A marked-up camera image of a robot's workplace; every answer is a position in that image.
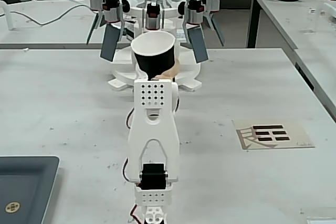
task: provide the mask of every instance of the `white floor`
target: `white floor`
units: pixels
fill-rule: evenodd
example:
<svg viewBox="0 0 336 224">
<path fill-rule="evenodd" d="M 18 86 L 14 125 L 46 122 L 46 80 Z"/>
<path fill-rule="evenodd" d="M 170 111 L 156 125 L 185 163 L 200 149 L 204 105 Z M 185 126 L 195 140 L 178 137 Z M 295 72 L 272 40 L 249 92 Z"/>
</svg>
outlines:
<svg viewBox="0 0 336 224">
<path fill-rule="evenodd" d="M 217 22 L 222 28 L 225 48 L 245 48 L 250 10 L 222 9 L 216 14 Z M 204 27 L 208 48 L 221 48 L 216 34 Z M 283 48 L 288 46 L 267 15 L 261 11 L 258 32 L 258 48 Z"/>
</svg>

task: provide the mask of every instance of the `multi-legged robot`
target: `multi-legged robot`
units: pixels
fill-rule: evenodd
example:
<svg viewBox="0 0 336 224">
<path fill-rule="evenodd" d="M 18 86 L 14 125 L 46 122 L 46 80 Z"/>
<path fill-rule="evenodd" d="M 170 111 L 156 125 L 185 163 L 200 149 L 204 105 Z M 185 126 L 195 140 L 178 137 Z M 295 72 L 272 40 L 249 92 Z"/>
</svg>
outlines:
<svg viewBox="0 0 336 224">
<path fill-rule="evenodd" d="M 182 18 L 194 65 L 208 60 L 201 27 L 203 19 L 217 32 L 224 45 L 223 35 L 213 16 L 219 11 L 219 0 L 90 0 L 90 4 L 91 9 L 98 12 L 90 34 L 98 26 L 106 24 L 100 57 L 110 62 L 115 60 L 117 43 L 125 27 L 125 15 L 136 18 L 138 31 L 134 31 L 134 39 L 157 30 L 176 36 L 172 30 L 167 30 L 167 24 L 169 19 Z M 179 48 L 180 44 L 175 45 L 175 60 L 178 59 Z M 178 86 L 173 79 L 148 79 L 149 75 L 137 62 L 134 50 L 131 54 L 137 77 L 133 83 L 134 115 L 129 134 L 127 175 L 128 180 L 135 184 L 136 204 L 142 207 L 145 223 L 164 224 L 180 165 L 180 142 L 174 121 Z M 161 147 L 165 163 L 142 162 L 145 149 L 152 141 Z"/>
<path fill-rule="evenodd" d="M 136 79 L 136 62 L 130 47 L 116 51 L 123 33 L 129 39 L 135 39 L 142 33 L 163 30 L 176 38 L 185 37 L 185 40 L 180 39 L 181 72 L 176 77 L 177 84 L 191 91 L 200 88 L 202 84 L 196 77 L 201 70 L 200 63 L 208 60 L 201 27 L 203 20 L 217 32 L 219 41 L 224 45 L 222 32 L 213 15 L 219 11 L 219 3 L 220 0 L 90 0 L 91 9 L 97 15 L 89 38 L 94 29 L 106 25 L 101 58 L 111 62 L 115 77 L 109 81 L 111 87 L 119 91 L 133 86 Z"/>
</svg>

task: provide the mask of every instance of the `white table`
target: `white table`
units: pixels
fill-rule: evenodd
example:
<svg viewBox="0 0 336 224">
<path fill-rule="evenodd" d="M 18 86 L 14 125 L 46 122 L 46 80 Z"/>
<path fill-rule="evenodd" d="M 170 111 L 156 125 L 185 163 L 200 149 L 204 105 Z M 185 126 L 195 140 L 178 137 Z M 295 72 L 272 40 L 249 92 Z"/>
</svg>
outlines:
<svg viewBox="0 0 336 224">
<path fill-rule="evenodd" d="M 168 223 L 336 217 L 336 126 L 286 55 L 226 49 L 209 56 L 202 88 L 180 93 L 181 175 Z M 126 223 L 134 203 L 121 176 L 131 90 L 109 89 L 109 64 L 98 50 L 1 50 L 0 66 L 0 155 L 61 158 L 52 224 Z M 294 120 L 316 147 L 243 151 L 232 119 Z"/>
<path fill-rule="evenodd" d="M 252 0 L 246 47 L 255 48 L 261 9 L 264 10 L 293 50 L 333 47 L 336 45 L 335 30 L 331 26 L 322 24 L 317 33 L 304 32 L 304 30 L 312 28 L 310 20 L 313 17 L 309 15 L 309 8 L 316 9 L 323 3 L 336 6 L 335 1 L 330 0 L 299 0 L 297 2 Z"/>
<path fill-rule="evenodd" d="M 336 120 L 335 50 L 332 48 L 295 50 L 298 59 L 297 66 L 307 77 L 314 93 L 334 120 Z"/>
<path fill-rule="evenodd" d="M 247 47 L 256 44 L 259 12 L 261 9 L 277 27 L 290 50 L 287 56 L 308 81 L 318 99 L 336 119 L 336 96 L 333 94 L 333 79 L 336 65 L 333 63 L 336 51 L 336 31 L 325 17 L 320 17 L 315 26 L 315 17 L 309 8 L 318 9 L 323 3 L 336 6 L 330 0 L 300 0 L 281 2 L 277 0 L 253 0 L 247 37 Z M 304 32 L 316 29 L 315 33 Z"/>
</svg>

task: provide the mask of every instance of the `gray tray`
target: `gray tray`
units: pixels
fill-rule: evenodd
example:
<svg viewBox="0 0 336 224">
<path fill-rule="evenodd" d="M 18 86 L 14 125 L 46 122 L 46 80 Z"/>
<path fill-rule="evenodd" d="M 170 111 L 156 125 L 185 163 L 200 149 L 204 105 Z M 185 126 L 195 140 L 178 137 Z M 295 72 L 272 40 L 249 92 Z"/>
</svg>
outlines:
<svg viewBox="0 0 336 224">
<path fill-rule="evenodd" d="M 0 223 L 40 224 L 57 174 L 59 158 L 0 157 Z"/>
</svg>

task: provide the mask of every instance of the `circular base plate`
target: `circular base plate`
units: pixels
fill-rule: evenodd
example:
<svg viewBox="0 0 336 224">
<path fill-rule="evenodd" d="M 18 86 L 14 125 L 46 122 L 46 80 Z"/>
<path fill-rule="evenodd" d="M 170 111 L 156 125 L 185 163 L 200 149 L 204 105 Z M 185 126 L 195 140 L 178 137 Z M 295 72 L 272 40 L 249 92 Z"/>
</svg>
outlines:
<svg viewBox="0 0 336 224">
<path fill-rule="evenodd" d="M 133 86 L 136 74 L 131 59 L 131 47 L 126 47 L 115 53 L 112 62 L 112 74 L 116 79 L 110 81 L 114 90 L 122 90 L 127 86 Z M 194 53 L 192 50 L 181 47 L 180 48 L 180 73 L 176 76 L 175 81 L 179 86 L 194 86 L 191 88 L 195 90 L 201 86 L 201 83 L 196 81 L 195 78 L 201 71 L 201 65 L 195 61 Z"/>
</svg>

